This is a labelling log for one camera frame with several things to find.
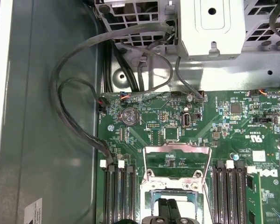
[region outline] white label sticker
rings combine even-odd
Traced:
[[[25,208],[24,224],[42,224],[42,198]]]
[[[253,151],[253,162],[265,162],[266,152],[265,151]]]

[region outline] ventilated metal panel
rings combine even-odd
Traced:
[[[105,0],[97,1],[98,16],[108,31],[122,29],[141,23],[167,22],[175,26],[179,0]],[[269,28],[269,16],[275,4],[272,0],[245,0],[246,41],[244,47],[280,46],[280,37]],[[280,17],[277,20],[280,31]],[[127,35],[115,40],[127,39],[133,46],[147,46],[161,38],[162,33]]]

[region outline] motherboard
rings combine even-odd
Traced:
[[[280,91],[202,94],[101,96],[97,224],[141,223],[160,198],[200,224],[280,224]]]

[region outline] gray cable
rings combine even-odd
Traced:
[[[181,62],[181,57],[178,57],[177,60],[176,60],[176,63],[175,63],[175,73],[176,73],[176,76],[194,94],[193,97],[196,99],[196,101],[203,102],[204,101],[203,96],[194,87],[192,87],[189,83],[187,83],[183,79],[183,77],[181,76],[181,73],[179,72],[180,62]]]
[[[165,33],[172,33],[173,29],[169,25],[165,23],[146,23],[140,24],[137,26],[128,27],[121,30],[115,30],[108,33],[99,34],[97,36],[91,37],[88,40],[84,41],[83,43],[77,45],[73,51],[63,55],[60,61],[56,64],[53,68],[51,73],[51,80],[49,84],[50,89],[50,98],[51,103],[54,109],[56,110],[59,118],[63,121],[63,123],[78,137],[86,140],[90,145],[95,147],[96,149],[100,150],[107,159],[107,163],[113,163],[113,158],[111,156],[111,152],[104,140],[97,141],[97,138],[91,135],[88,135],[80,126],[77,126],[72,120],[68,117],[68,115],[64,112],[62,104],[60,102],[60,98],[58,95],[58,80],[59,80],[59,73],[62,67],[66,64],[66,62],[73,57],[76,53],[82,51],[83,49],[87,49],[95,44],[101,43],[106,40],[110,40],[115,37],[128,35],[128,34],[135,34],[135,33],[145,33],[145,32],[165,32]]]
[[[162,60],[164,60],[166,62],[166,64],[168,65],[169,67],[169,70],[170,70],[170,75],[169,75],[169,78],[167,79],[166,82],[160,84],[160,85],[157,85],[156,87],[153,87],[151,88],[150,90],[146,90],[146,91],[142,91],[142,92],[139,92],[139,93],[135,93],[133,95],[130,95],[130,97],[136,97],[136,96],[140,96],[140,95],[143,95],[145,93],[150,93],[150,92],[153,92],[153,91],[156,91],[157,89],[165,86],[165,85],[168,85],[170,83],[170,81],[172,80],[173,78],[173,68],[172,68],[172,65],[170,63],[170,61],[168,61],[166,58],[164,58],[163,56],[161,55],[158,55],[157,53],[155,52],[152,52],[150,50],[147,50],[146,48],[138,48],[138,47],[135,47],[135,46],[131,46],[131,45],[128,45],[128,44],[125,44],[125,43],[121,43],[123,46],[127,47],[127,48],[132,48],[132,49],[136,49],[136,50],[140,50],[140,51],[143,51],[145,52],[146,54],[148,55],[151,55],[151,56],[157,56],[159,58],[161,58]]]

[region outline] usb port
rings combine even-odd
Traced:
[[[182,126],[183,127],[189,127],[191,123],[191,118],[190,118],[190,114],[188,113],[184,113],[182,115]]]

